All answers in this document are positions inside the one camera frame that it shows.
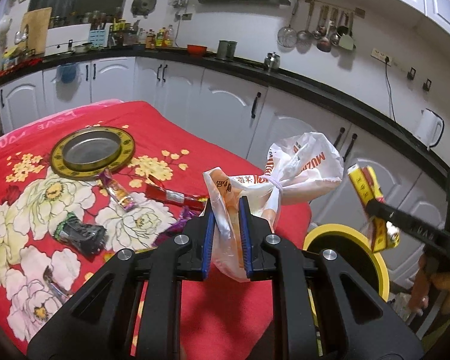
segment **red bowl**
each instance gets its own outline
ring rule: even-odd
[[[191,56],[204,56],[207,52],[206,46],[197,46],[195,44],[188,44],[187,51]]]

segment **wooden cutting board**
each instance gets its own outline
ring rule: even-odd
[[[42,54],[45,52],[48,24],[50,23],[51,14],[52,9],[49,7],[26,12],[23,15],[20,31],[23,31],[28,24],[28,48],[30,50],[35,49],[35,54]],[[25,42],[21,42],[19,47],[20,49],[24,49]]]

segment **silver pot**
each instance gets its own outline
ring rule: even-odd
[[[216,58],[223,60],[231,60],[235,55],[236,42],[232,40],[221,40],[218,43]]]
[[[280,56],[276,52],[269,52],[263,64],[268,71],[277,71],[280,68]]]

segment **wall hook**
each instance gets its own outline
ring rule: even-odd
[[[430,91],[430,87],[432,86],[432,81],[427,79],[427,82],[424,82],[422,85],[422,89],[426,92]]]
[[[406,77],[407,77],[410,81],[413,81],[413,80],[415,79],[415,73],[416,73],[416,70],[415,70],[413,67],[411,67],[411,68],[410,68],[410,71],[406,74]]]

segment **black countertop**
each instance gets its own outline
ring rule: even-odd
[[[189,56],[186,51],[134,50],[132,47],[120,49],[103,49],[87,54],[52,55],[35,66],[25,67],[14,73],[0,77],[0,86],[19,77],[54,68],[63,63],[84,62],[93,59],[113,57],[148,57],[167,61],[182,62],[201,66],[206,69],[253,81],[263,86],[272,86],[291,95],[327,109],[349,120],[363,130],[375,135],[410,161],[421,168],[442,188],[450,167],[432,151],[428,151],[409,131],[395,123],[386,115],[366,105],[355,97],[349,96],[326,84],[305,76],[280,69],[267,72],[251,61],[236,59],[233,62],[215,59],[213,56],[197,58]]]

